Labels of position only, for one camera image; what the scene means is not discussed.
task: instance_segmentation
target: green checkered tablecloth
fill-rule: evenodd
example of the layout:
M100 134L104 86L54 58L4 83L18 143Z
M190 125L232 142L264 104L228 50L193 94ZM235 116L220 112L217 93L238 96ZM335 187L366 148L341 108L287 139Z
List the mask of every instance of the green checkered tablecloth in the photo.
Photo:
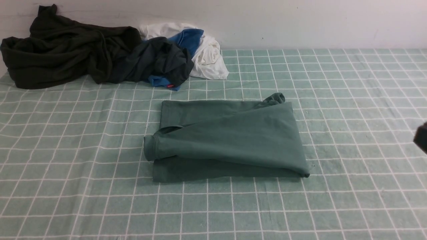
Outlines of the green checkered tablecloth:
M178 92L83 77L0 80L0 240L425 240L427 50L223 50L226 81ZM294 107L312 175L151 181L143 137L163 100Z

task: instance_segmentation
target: black object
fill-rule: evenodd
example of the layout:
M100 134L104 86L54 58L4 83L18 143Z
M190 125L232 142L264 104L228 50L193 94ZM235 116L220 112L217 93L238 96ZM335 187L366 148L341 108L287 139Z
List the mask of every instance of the black object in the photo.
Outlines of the black object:
M415 133L414 143L427 154L427 122L418 127Z
M56 15L57 6L39 6L29 38L5 38L0 46L18 88L48 88L90 74L105 82L113 62L141 43L133 27L102 27Z
M142 42L118 60L108 82L139 82L150 75L166 77L174 87L185 82L194 67L190 52L165 37Z

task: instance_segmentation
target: crumpled clothing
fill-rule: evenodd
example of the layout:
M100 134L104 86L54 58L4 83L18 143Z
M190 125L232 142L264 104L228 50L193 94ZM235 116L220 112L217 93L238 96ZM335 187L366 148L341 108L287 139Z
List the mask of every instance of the crumpled clothing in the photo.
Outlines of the crumpled clothing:
M197 28L187 23L160 23L152 25L141 25L140 31L145 39L151 39L159 36L170 38L184 29ZM190 76L226 80L228 70L222 59L219 43L214 37L203 34L194 57L194 68Z

